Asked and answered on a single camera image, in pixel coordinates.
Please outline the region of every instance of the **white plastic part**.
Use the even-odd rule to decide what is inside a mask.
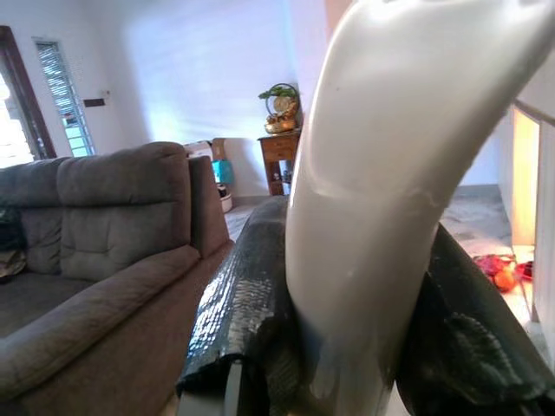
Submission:
[[[341,21],[286,232],[326,413],[383,413],[437,222],[553,27],[551,0],[362,0]]]

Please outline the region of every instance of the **fabric on sofa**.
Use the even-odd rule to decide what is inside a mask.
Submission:
[[[62,274],[102,280],[190,242],[191,186],[183,146],[151,143],[60,165]]]
[[[0,344],[0,401],[48,379],[198,261],[199,253],[190,246],[150,256],[5,338]]]
[[[197,263],[94,349],[80,354],[16,403],[22,410],[31,409],[30,414],[38,409],[41,416],[159,414],[183,366],[204,287],[231,247],[228,241]]]
[[[17,208],[27,239],[27,269],[60,273],[62,208],[57,171],[66,159],[41,160],[0,169],[0,205]]]
[[[191,245],[202,257],[208,257],[229,241],[229,233],[222,215],[222,203],[215,186],[210,158],[189,159],[189,169],[194,196],[191,206]]]
[[[33,322],[91,284],[36,273],[18,275],[0,286],[0,338]]]

